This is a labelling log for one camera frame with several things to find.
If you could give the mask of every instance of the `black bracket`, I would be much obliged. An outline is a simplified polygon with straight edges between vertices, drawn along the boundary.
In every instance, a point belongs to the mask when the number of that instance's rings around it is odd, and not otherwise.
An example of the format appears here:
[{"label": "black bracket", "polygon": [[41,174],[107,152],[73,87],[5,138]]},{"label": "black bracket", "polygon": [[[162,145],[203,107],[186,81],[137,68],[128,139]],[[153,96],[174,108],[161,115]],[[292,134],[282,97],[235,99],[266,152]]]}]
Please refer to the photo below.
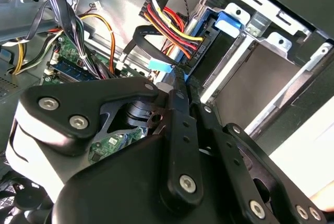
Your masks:
[{"label": "black bracket", "polygon": [[[101,108],[111,109],[108,122],[112,122],[123,105],[153,102],[158,94],[157,87],[141,77],[31,87],[20,97],[16,120],[27,134],[62,154],[75,156],[86,152],[99,131]],[[39,105],[42,98],[56,100],[58,108],[43,109]],[[69,119],[74,115],[84,117],[88,126],[72,127]]]}]

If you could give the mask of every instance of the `green circuit board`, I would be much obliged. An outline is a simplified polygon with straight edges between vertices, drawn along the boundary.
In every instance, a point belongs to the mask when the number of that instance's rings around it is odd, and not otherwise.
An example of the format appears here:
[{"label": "green circuit board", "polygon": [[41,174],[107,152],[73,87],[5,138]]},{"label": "green circuit board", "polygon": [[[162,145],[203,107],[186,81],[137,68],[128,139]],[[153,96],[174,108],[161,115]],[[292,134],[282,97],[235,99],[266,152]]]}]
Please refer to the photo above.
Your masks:
[{"label": "green circuit board", "polygon": [[[59,84],[73,81],[90,81],[95,78],[89,74],[85,67],[83,61],[80,59],[77,49],[70,42],[67,37],[61,37],[61,41],[57,42],[56,47],[59,48],[58,59],[60,60],[60,65],[49,66],[49,69],[56,68],[55,74],[44,75],[41,85],[51,85]],[[103,63],[105,66],[109,65],[109,59],[104,56],[95,53],[95,56]],[[129,68],[127,65],[124,66],[120,73],[120,77],[133,77],[142,76],[136,70]]]},{"label": "green circuit board", "polygon": [[105,139],[95,142],[91,145],[88,154],[88,161],[94,164],[109,155],[121,150],[125,146],[143,138],[146,135],[146,129],[137,127],[126,134],[115,134]]}]

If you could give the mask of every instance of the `screw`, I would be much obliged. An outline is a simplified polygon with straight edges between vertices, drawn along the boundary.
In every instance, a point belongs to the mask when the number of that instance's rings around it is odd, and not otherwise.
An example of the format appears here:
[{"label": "screw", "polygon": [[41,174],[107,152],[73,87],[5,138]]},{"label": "screw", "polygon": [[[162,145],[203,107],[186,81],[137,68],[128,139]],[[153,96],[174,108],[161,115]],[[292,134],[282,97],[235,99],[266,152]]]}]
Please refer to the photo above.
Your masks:
[{"label": "screw", "polygon": [[207,111],[208,113],[211,113],[211,112],[212,112],[211,108],[209,108],[207,105],[204,106],[204,109],[205,109],[205,111]]},{"label": "screw", "polygon": [[179,98],[184,99],[184,96],[183,96],[183,94],[182,94],[181,92],[177,92],[176,95],[177,95]]},{"label": "screw", "polygon": [[234,130],[237,134],[241,133],[240,129],[237,128],[236,126],[233,126],[233,130]]},{"label": "screw", "polygon": [[45,97],[39,100],[38,105],[45,110],[53,111],[59,107],[58,101],[53,98]]},{"label": "screw", "polygon": [[145,84],[145,87],[146,87],[147,89],[153,90],[153,87],[152,87],[150,84]]},{"label": "screw", "polygon": [[307,212],[299,205],[296,206],[298,214],[305,220],[308,220]]},{"label": "screw", "polygon": [[252,212],[259,218],[264,219],[266,216],[266,213],[262,206],[259,204],[259,202],[256,201],[250,201],[249,206],[251,207]]},{"label": "screw", "polygon": [[320,216],[320,214],[319,214],[313,207],[310,207],[310,208],[309,208],[309,211],[311,212],[311,214],[313,215],[313,217],[314,217],[316,220],[321,221],[321,216]]},{"label": "screw", "polygon": [[71,119],[69,119],[69,123],[76,129],[85,129],[88,126],[88,121],[86,118],[80,115],[72,116]]},{"label": "screw", "polygon": [[186,192],[188,192],[190,194],[192,194],[196,191],[196,183],[193,180],[193,178],[191,178],[188,175],[183,174],[180,177],[180,185]]}]

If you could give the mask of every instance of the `blue plastic tab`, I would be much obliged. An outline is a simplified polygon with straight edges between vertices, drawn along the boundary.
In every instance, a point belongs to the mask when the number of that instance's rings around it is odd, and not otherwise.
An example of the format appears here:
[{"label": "blue plastic tab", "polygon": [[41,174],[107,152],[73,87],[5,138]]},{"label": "blue plastic tab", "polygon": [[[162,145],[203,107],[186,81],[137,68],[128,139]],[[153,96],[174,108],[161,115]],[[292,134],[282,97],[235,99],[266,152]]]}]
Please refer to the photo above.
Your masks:
[{"label": "blue plastic tab", "polygon": [[158,61],[156,59],[151,59],[150,63],[148,64],[148,68],[150,70],[157,70],[165,73],[170,73],[173,68],[170,64],[167,64],[166,62]]},{"label": "blue plastic tab", "polygon": [[240,34],[241,23],[232,18],[230,15],[221,11],[215,23],[215,27],[222,30],[223,32],[226,32],[231,37],[237,38]]}]

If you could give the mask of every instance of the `fan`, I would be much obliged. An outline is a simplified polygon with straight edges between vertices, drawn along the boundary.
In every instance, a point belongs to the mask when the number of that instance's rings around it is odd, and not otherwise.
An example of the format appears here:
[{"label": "fan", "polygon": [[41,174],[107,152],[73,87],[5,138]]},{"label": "fan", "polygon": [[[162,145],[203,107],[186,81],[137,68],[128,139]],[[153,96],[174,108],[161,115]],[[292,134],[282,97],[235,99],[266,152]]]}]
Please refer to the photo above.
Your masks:
[{"label": "fan", "polygon": [[12,204],[0,209],[0,224],[49,223],[46,219],[53,203],[46,191],[15,171],[9,171],[0,183],[0,201],[10,202],[10,197],[14,197]]}]

